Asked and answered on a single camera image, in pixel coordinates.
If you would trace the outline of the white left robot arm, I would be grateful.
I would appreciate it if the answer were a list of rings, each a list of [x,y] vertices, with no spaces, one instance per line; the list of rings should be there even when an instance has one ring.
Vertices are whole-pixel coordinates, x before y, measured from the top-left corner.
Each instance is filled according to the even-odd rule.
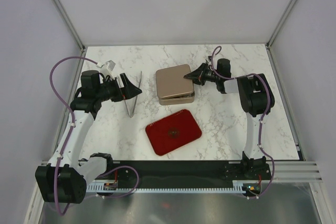
[[[117,79],[106,77],[102,81],[101,77],[96,70],[81,74],[81,87],[70,104],[69,121],[60,144],[47,165],[36,169],[35,178],[45,202],[79,204],[95,179],[114,175],[111,154],[94,153],[81,161],[81,149],[103,102],[133,99],[142,91],[125,73],[120,75],[123,86],[119,86]]]

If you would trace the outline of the metal tongs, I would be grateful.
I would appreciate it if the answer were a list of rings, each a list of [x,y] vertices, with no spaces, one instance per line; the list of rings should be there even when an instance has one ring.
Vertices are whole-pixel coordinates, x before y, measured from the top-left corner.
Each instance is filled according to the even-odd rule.
[[[137,85],[138,88],[141,87],[142,79],[143,79],[143,72],[140,71],[139,82],[138,82],[138,85]],[[126,101],[126,100],[124,101],[125,108],[127,110],[129,118],[132,118],[134,116],[135,108],[136,108],[136,105],[137,105],[137,100],[138,100],[138,96],[136,96],[135,98],[132,98],[130,101]]]

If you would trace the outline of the gold tin lid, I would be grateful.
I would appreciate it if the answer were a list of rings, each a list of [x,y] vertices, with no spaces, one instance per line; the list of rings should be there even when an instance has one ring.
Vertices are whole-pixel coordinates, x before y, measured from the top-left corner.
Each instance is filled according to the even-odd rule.
[[[184,78],[189,73],[191,69],[188,64],[157,70],[155,79],[158,98],[166,100],[193,96],[193,81]]]

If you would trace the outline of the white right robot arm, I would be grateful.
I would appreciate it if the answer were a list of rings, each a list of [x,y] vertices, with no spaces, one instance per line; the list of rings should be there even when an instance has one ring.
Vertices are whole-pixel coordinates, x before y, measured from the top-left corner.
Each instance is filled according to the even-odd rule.
[[[261,151],[263,122],[274,106],[274,96],[264,74],[232,78],[230,61],[219,59],[217,68],[207,62],[192,71],[188,64],[159,69],[155,73],[156,90],[161,105],[176,105],[194,101],[194,85],[216,84],[221,94],[238,93],[247,118],[246,145],[236,168],[229,174],[246,179],[260,177],[269,171],[266,155]],[[158,156],[163,156],[190,144],[202,136],[202,130],[187,109],[182,109],[145,127],[149,142]]]

